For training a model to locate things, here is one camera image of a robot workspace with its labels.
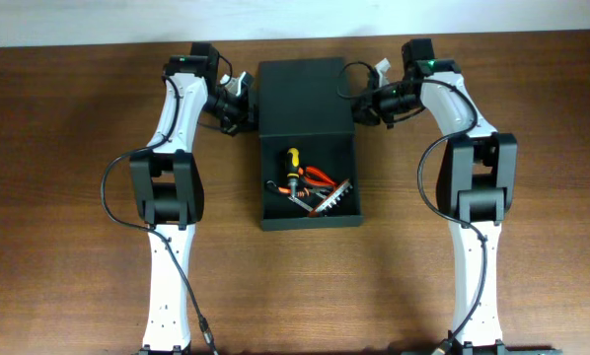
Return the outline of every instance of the black storage box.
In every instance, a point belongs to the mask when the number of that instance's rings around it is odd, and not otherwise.
[[[259,137],[262,164],[262,229],[356,227],[363,222],[354,159],[350,103],[336,94],[342,58],[263,62],[259,66]],[[325,217],[306,217],[302,207],[264,184],[286,186],[285,157],[299,150],[302,166],[319,168],[337,183],[349,178],[353,189]],[[321,199],[312,199],[315,207]]]

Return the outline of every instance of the pliers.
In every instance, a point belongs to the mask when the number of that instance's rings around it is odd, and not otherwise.
[[[290,195],[290,193],[291,193],[291,190],[289,188],[280,187],[273,180],[269,180],[266,182],[266,188],[268,188],[272,192],[283,194],[283,195]],[[304,187],[304,188],[298,190],[295,196],[298,198],[305,198],[305,197],[310,196],[311,194],[315,194],[318,197],[324,199],[327,197],[324,193],[329,193],[331,191],[332,191],[331,187],[311,187],[311,188]]]
[[[315,167],[300,168],[298,173],[300,176],[299,180],[304,182],[306,186],[330,190],[336,188],[336,182]]]

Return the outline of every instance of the wooden surface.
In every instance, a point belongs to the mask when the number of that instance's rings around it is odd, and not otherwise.
[[[484,116],[519,141],[514,203],[499,246],[498,307],[509,345],[590,354],[590,32],[436,35]],[[262,60],[388,57],[406,36],[218,42],[236,72]],[[188,43],[0,49],[0,354],[126,354],[148,313],[145,235],[100,206],[104,167],[150,139],[159,75]],[[351,73],[356,88],[363,72]],[[205,122],[213,122],[208,116]],[[439,137],[429,113],[358,127],[366,222],[264,233],[255,133],[201,128],[205,188],[191,282],[230,353],[408,348],[441,339],[454,307],[446,223],[421,202],[415,168]],[[441,151],[427,165],[434,186]],[[136,220],[127,166],[112,208]],[[193,348],[204,349],[190,314]]]

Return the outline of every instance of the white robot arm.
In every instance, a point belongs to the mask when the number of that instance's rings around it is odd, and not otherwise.
[[[195,225],[203,211],[203,188],[192,143],[202,111],[219,118],[220,131],[225,134],[233,136],[257,127],[257,109],[250,90],[253,77],[247,73],[239,78],[227,76],[222,85],[216,85],[220,58],[209,43],[195,43],[190,55],[171,57],[164,66],[166,100],[153,138],[145,148],[113,160],[103,176],[105,211],[114,222],[147,232],[150,239],[150,311],[139,355],[189,354],[185,292],[189,292],[206,343],[218,354],[207,319],[187,280]],[[148,227],[118,220],[107,206],[107,177],[112,167],[125,158],[130,158],[137,210]],[[175,181],[153,180],[164,174],[172,174]]]
[[[390,65],[384,59],[374,67],[365,64],[370,70],[366,91],[352,97],[339,93],[352,99],[357,123],[383,121],[392,128],[429,109],[443,134],[420,160],[418,189],[427,206],[449,221],[455,252],[452,330],[432,353],[403,354],[505,354],[496,307],[496,255],[502,221],[512,203],[516,139],[485,120],[464,86],[459,66],[450,59],[435,59],[430,39],[403,45],[403,61],[402,81],[389,84],[385,73]],[[405,115],[396,118],[399,113]],[[424,192],[421,175],[429,153],[444,142],[435,207]],[[474,174],[474,164],[490,167],[490,172]],[[561,352],[544,349],[544,354]]]

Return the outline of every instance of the cable connector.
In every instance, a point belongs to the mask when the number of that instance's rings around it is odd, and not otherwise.
[[[209,323],[207,322],[207,318],[203,315],[199,316],[198,318],[198,326],[200,327],[200,331],[203,333],[203,337],[205,338],[205,343],[209,346],[209,349],[212,351],[214,355],[218,355],[218,350],[216,350],[216,345],[214,344],[214,335],[212,331],[209,329]]]
[[[433,350],[433,352],[431,353],[431,355],[445,355],[445,354],[448,354],[452,347],[453,347],[453,344],[448,339],[442,340],[442,342],[440,343],[440,345],[438,345],[437,348],[435,350]]]

